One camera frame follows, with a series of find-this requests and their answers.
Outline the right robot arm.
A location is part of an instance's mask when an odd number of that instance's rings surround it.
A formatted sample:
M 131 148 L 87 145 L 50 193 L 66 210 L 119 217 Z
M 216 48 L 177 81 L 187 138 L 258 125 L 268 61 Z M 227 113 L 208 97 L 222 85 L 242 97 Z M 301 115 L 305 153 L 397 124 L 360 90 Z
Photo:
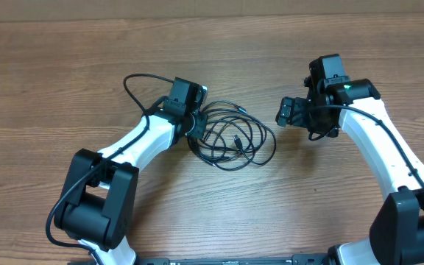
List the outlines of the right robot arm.
M 368 79 L 352 80 L 338 54 L 309 63 L 304 98 L 284 97 L 278 125 L 307 129 L 310 141 L 345 132 L 372 170 L 384 203 L 368 237 L 325 254 L 294 255 L 296 264 L 424 263 L 424 164 L 410 149 Z

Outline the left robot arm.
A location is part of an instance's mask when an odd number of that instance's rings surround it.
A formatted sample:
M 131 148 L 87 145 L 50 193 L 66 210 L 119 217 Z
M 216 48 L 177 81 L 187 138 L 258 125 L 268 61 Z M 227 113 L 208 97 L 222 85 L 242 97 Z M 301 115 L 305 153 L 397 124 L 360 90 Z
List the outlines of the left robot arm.
M 134 264 L 127 231 L 139 173 L 181 138 L 201 138 L 207 114 L 204 85 L 179 77 L 168 95 L 141 108 L 138 125 L 109 147 L 79 150 L 72 158 L 59 200 L 46 220 L 54 245 L 84 249 L 92 264 Z

